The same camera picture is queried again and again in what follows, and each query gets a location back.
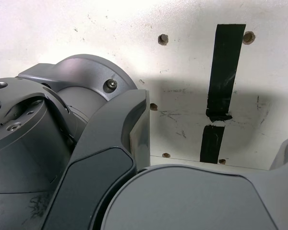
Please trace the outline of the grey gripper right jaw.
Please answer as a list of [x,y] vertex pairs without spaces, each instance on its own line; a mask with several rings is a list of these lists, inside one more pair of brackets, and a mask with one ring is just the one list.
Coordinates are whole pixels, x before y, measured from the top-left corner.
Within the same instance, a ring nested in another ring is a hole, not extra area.
[[288,230],[288,142],[282,166],[224,173],[151,167],[113,197],[103,230]]

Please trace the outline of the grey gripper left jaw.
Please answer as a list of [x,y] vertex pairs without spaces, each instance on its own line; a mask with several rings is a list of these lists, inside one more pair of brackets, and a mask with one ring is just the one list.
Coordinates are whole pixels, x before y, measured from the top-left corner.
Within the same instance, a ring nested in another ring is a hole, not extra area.
[[130,133],[148,106],[147,90],[129,90],[93,114],[48,206],[42,229],[100,229],[113,196],[137,174]]

